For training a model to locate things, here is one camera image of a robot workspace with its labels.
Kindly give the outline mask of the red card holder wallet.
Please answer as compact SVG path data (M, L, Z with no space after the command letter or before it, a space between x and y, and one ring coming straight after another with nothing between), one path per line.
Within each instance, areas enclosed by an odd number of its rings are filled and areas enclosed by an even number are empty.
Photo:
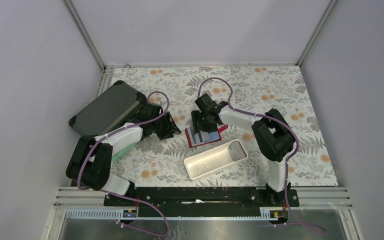
M193 132L193 128L189 127L185 129L185 134L189 148L196 148L199 146L219 142L222 140L221 133L228 129L228 125L223 125L216 131L204 132L199 131L198 133Z

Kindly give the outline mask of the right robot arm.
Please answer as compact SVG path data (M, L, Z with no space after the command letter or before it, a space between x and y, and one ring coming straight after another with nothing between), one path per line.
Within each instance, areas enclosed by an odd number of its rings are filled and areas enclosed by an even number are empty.
M266 193L267 201L273 206L281 205L287 199L287 165L299 149L298 137L282 114L274 108L264 114L248 112L227 101L217 103L208 94L198 97L195 104L198 110L191 112L195 134L213 132L219 125L253 132L261 153L268 159L267 185L271 189Z

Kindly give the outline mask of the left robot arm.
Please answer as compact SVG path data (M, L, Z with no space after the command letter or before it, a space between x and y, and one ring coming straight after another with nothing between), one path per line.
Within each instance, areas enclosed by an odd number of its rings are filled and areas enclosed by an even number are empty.
M82 136L74 149L65 175L81 190L92 189L116 194L124 206L132 204L135 192L129 180L111 172L113 159L119 159L136 143L155 134L159 140L181 134L170 112L154 103L128 117L123 125L104 135Z

